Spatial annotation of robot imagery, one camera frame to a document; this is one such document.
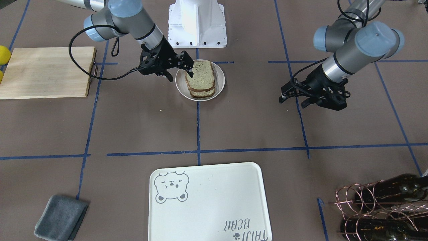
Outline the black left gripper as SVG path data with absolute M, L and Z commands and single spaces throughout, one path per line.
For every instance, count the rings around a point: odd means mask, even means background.
M 301 102 L 303 109 L 316 104 L 322 108 L 341 111 L 347 107 L 346 99 L 350 97 L 350 92 L 344 87 L 347 83 L 347 78 L 341 78 L 338 83 L 331 81 L 323 72 L 322 65 L 319 65 L 309 73 L 305 81 L 299 82 L 293 78 L 288 85 L 283 85 L 279 103 L 292 97 L 304 96 L 307 99 Z

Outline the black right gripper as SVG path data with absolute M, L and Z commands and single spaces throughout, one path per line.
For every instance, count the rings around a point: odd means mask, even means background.
M 178 68 L 185 70 L 190 78 L 193 78 L 194 60 L 186 51 L 182 51 L 180 54 L 176 53 L 165 37 L 155 48 L 150 50 L 145 43 L 142 43 L 141 49 L 139 73 L 164 76 L 171 82 L 171 75 L 168 69 Z

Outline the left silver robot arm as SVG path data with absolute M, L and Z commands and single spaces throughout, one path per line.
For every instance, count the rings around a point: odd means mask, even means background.
M 345 89 L 348 78 L 365 66 L 387 59 L 402 50 L 402 32 L 375 21 L 383 0 L 355 0 L 346 10 L 340 5 L 340 16 L 332 25 L 321 26 L 313 36 L 314 47 L 331 55 L 309 64 L 315 66 L 304 81 L 296 74 L 281 87 L 279 102 L 304 96 L 302 108 L 315 104 L 341 111 L 347 107 L 350 92 Z

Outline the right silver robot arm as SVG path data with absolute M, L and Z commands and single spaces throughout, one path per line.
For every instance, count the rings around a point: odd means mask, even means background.
M 78 63 L 72 55 L 72 44 L 83 32 L 96 42 L 130 34 L 140 44 L 142 52 L 139 65 L 127 75 L 138 71 L 142 75 L 156 74 L 173 81 L 168 69 L 178 68 L 194 76 L 194 60 L 186 51 L 180 54 L 174 51 L 141 0 L 64 0 L 63 3 L 94 11 L 84 20 L 83 30 L 69 42 L 69 56 L 75 65 Z

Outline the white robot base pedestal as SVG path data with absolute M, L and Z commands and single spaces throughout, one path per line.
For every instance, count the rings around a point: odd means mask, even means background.
M 225 48 L 224 6 L 217 0 L 176 0 L 169 6 L 167 40 L 177 49 Z

